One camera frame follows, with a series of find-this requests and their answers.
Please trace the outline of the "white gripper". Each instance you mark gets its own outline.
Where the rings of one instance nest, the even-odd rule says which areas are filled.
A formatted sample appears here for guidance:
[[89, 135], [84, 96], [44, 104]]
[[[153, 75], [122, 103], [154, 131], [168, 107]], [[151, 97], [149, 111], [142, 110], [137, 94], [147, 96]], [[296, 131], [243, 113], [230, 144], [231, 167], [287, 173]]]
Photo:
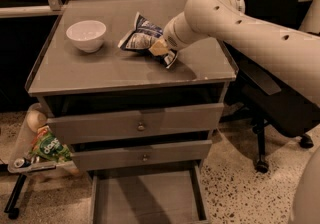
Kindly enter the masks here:
[[163, 36], [165, 40], [160, 38], [149, 48], [152, 55], [164, 55], [169, 48], [179, 51], [204, 38], [191, 29], [183, 12], [170, 20], [164, 28]]

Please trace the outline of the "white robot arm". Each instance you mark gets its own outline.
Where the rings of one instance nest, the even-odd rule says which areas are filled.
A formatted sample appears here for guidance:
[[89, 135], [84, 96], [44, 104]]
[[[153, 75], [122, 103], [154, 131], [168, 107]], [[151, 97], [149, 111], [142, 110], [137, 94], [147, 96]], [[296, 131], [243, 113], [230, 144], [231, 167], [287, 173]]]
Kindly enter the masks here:
[[[318, 103], [319, 40], [251, 18], [223, 0], [160, 0], [153, 20], [181, 42], [208, 34], [231, 44], [285, 84]], [[320, 143], [302, 149], [267, 130], [271, 170], [250, 169], [253, 137], [246, 121], [220, 125], [202, 183], [213, 224], [320, 224]]]

